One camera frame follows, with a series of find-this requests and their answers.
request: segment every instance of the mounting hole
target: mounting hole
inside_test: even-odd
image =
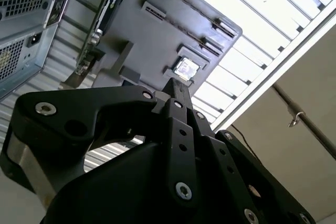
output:
[[[182,108],[183,107],[183,105],[181,103],[179,103],[178,101],[175,101],[174,104],[178,108]]]
[[[231,166],[228,166],[228,167],[227,167],[227,170],[228,170],[230,173],[232,173],[232,174],[234,173],[233,168],[232,168]]]
[[[45,10],[45,9],[47,9],[48,8],[48,2],[44,2],[43,4],[42,4],[42,9],[43,10]]]
[[[182,136],[187,136],[187,133],[186,133],[184,130],[180,130],[180,134],[181,134]]]
[[[219,149],[219,152],[220,152],[223,156],[226,155],[226,153],[225,153],[225,151],[224,151],[223,149]]]
[[[77,120],[69,120],[66,122],[64,129],[71,136],[84,136],[88,131],[85,124]]]
[[[180,144],[179,147],[180,147],[180,149],[181,149],[182,152],[186,152],[187,151],[187,147],[185,147],[184,144]]]
[[[261,198],[260,193],[258,192],[258,190],[252,186],[252,185],[248,185],[248,189],[250,190],[250,192],[254,195],[257,196],[258,198]]]

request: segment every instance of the cable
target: cable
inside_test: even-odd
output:
[[[232,124],[231,126],[232,126],[232,128],[234,128],[234,129],[241,135],[241,137],[243,138],[244,143],[245,143],[246,146],[249,148],[249,150],[253,153],[254,157],[255,157],[256,159],[258,159],[259,162],[261,162],[261,160],[258,158],[257,154],[252,150],[251,146],[247,143],[247,141],[246,141],[244,135],[242,134],[242,132],[241,132],[239,129],[237,129],[237,127],[234,126],[233,124]]]

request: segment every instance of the pcie slot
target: pcie slot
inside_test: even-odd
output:
[[[187,0],[180,0],[180,1],[184,3],[185,5],[189,6],[194,11],[198,12],[201,16],[206,18],[209,22],[211,22],[211,24],[213,25],[213,29],[217,31],[218,33],[220,33],[222,36],[229,37],[230,39],[234,39],[237,36],[237,34],[234,31],[232,32],[230,31],[230,29],[228,29],[228,26],[225,24],[225,22],[221,18],[218,18],[220,22],[217,22],[216,20],[213,20],[210,17],[208,17],[205,13],[203,13],[197,7],[193,6]]]
[[[160,11],[159,9],[157,9],[155,6],[151,5],[150,3],[145,2],[141,10],[145,12],[146,14],[148,14],[153,19],[155,19],[156,21],[159,21],[159,22],[166,21],[167,23],[169,23],[170,25],[172,25],[179,31],[183,32],[185,35],[192,38],[194,41],[196,41],[203,50],[205,49],[206,51],[208,51],[209,53],[217,57],[219,57],[222,54],[222,51],[214,50],[211,47],[211,45],[209,45],[208,39],[205,40],[205,42],[204,42],[204,39],[199,39],[194,33],[190,32],[189,30],[184,28],[182,25],[180,25],[178,22],[174,21],[173,19],[168,18],[164,12]]]

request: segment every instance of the wall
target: wall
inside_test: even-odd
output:
[[[334,144],[335,38],[333,27],[277,81]],[[265,167],[319,221],[336,212],[336,161],[302,123],[287,128],[291,120],[287,106],[269,89],[234,125]]]
[[[318,224],[335,224],[336,223],[336,214],[329,216],[321,221]]]

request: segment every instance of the metal bolt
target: metal bolt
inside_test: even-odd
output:
[[[310,221],[308,220],[308,218],[304,214],[300,214],[300,216],[306,224],[310,224]]]
[[[177,107],[182,108],[182,104],[180,104],[179,102],[175,101],[174,103]]]
[[[257,216],[250,209],[245,209],[244,214],[248,222],[250,222],[251,224],[259,224]]]
[[[191,200],[192,193],[190,188],[183,182],[178,182],[175,186],[177,195],[184,200]]]
[[[35,106],[35,110],[37,113],[41,115],[53,115],[56,113],[56,107],[48,102],[40,102]]]
[[[144,91],[143,93],[143,96],[146,97],[147,99],[152,99],[153,96],[151,94],[149,94],[148,92]]]
[[[197,112],[196,115],[200,118],[200,119],[204,119],[204,115],[201,112]]]
[[[229,139],[229,140],[232,140],[232,139],[233,139],[233,137],[232,137],[229,133],[225,133],[224,135],[225,135],[226,138]]]

